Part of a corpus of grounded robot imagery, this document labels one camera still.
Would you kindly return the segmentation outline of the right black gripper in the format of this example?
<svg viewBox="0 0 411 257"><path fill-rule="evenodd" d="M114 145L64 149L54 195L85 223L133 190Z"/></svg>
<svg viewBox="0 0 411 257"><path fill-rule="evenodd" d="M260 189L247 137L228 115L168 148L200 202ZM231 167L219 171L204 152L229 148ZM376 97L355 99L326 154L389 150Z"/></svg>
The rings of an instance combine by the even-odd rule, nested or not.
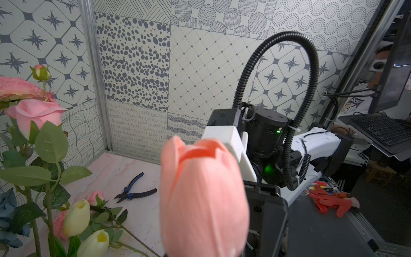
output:
<svg viewBox="0 0 411 257"><path fill-rule="evenodd" d="M245 181L249 234L243 257L286 257L289 207L276 185Z"/></svg>

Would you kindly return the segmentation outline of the pink tulip stem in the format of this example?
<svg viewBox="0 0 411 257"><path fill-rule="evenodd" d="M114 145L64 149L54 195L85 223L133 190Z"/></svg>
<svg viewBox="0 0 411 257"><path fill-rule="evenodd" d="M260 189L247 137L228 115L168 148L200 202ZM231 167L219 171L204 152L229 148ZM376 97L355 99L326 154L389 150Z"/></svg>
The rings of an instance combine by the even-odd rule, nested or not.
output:
<svg viewBox="0 0 411 257"><path fill-rule="evenodd" d="M238 163L217 139L172 137L161 154L159 221L169 257L238 257L249 204Z"/></svg>

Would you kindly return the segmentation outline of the light pink rose stem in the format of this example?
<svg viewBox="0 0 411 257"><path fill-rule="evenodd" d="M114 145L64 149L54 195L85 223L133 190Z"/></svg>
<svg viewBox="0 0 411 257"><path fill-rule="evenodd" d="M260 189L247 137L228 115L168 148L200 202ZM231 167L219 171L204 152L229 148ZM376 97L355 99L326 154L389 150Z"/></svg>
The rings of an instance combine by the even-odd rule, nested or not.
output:
<svg viewBox="0 0 411 257"><path fill-rule="evenodd" d="M41 256L36 220L48 225L48 245L52 257L71 257L54 234L52 211L67 202L69 194L64 185L90 176L89 169L81 166L63 168L68 152L67 136L62 129L65 108L57 102L37 99L9 102L2 107L11 118L10 135L1 135L8 150L2 154L1 180L13 184L27 203L15 208L10 230L23 234L30 224L35 239L36 255Z"/></svg>

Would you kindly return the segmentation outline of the pink spray rose stem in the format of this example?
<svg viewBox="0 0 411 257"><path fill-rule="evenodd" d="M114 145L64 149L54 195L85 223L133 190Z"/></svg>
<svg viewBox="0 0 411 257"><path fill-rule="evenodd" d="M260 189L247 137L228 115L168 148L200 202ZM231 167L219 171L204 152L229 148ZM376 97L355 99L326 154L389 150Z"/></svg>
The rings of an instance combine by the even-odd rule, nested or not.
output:
<svg viewBox="0 0 411 257"><path fill-rule="evenodd" d="M38 64L30 67L33 78L43 84L43 89L35 84L21 78L9 78L1 76L1 109L10 106L11 102L20 100L44 100L46 102L55 102L52 93L46 91L47 82L51 78L48 67Z"/></svg>

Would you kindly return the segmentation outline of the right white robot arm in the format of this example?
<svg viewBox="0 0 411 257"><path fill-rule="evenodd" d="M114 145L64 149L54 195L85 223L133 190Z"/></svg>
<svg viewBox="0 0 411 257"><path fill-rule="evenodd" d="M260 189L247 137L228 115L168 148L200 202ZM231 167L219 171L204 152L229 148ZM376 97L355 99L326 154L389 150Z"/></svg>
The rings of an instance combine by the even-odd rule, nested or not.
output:
<svg viewBox="0 0 411 257"><path fill-rule="evenodd" d="M291 120L267 108L242 103L214 110L203 133L218 139L238 161L250 210L244 257L284 257L288 213L297 197L322 175L333 173L349 150L348 141L323 128L293 137L291 188L285 183L282 155Z"/></svg>

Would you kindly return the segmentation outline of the red work gloves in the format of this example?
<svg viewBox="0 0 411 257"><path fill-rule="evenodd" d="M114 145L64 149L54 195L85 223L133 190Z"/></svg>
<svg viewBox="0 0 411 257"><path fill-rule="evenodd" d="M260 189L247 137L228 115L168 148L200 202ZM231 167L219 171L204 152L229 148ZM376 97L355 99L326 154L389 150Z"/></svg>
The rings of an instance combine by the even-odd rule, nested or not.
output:
<svg viewBox="0 0 411 257"><path fill-rule="evenodd" d="M345 216L347 212L358 211L360 202L347 192L334 192L331 188L325 188L324 184L314 183L308 188L308 195L314 201L314 206L321 214L326 214L330 209L336 210L339 218Z"/></svg>

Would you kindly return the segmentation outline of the computer keyboard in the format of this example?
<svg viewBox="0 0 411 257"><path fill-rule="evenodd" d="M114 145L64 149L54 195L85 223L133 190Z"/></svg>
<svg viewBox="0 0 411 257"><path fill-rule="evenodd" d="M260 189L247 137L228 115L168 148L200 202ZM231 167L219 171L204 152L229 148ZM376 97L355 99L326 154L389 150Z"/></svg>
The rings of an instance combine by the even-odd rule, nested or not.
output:
<svg viewBox="0 0 411 257"><path fill-rule="evenodd" d="M386 115L354 116L349 124L360 129L372 141L386 147L397 147L411 143L410 122L389 118Z"/></svg>

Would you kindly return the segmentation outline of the computer monitor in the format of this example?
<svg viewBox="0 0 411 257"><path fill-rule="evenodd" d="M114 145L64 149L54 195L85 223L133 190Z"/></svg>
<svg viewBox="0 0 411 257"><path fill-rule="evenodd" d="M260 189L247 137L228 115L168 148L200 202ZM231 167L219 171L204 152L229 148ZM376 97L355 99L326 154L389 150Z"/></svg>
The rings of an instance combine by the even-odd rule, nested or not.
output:
<svg viewBox="0 0 411 257"><path fill-rule="evenodd" d="M403 15L368 112L398 105L411 74L411 13Z"/></svg>

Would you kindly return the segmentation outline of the cream tulip bunch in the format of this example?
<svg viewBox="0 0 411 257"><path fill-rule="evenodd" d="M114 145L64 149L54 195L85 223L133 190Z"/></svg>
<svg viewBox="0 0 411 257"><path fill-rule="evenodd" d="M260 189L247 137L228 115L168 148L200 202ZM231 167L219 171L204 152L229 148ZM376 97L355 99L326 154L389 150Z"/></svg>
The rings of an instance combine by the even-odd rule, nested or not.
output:
<svg viewBox="0 0 411 257"><path fill-rule="evenodd" d="M159 254L125 225L128 210L109 207L99 195L80 200L64 213L61 234L69 240L68 257L106 257L110 250L127 250L140 257Z"/></svg>

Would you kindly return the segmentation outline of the blue rose bunch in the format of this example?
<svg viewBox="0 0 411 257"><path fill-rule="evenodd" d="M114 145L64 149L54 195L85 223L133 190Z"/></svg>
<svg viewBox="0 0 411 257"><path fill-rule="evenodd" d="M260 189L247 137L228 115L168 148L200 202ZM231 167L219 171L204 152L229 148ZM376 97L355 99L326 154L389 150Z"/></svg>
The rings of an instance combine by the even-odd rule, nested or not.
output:
<svg viewBox="0 0 411 257"><path fill-rule="evenodd" d="M18 235L11 228L16 209L17 200L13 189L1 193L1 243L12 248L23 246Z"/></svg>

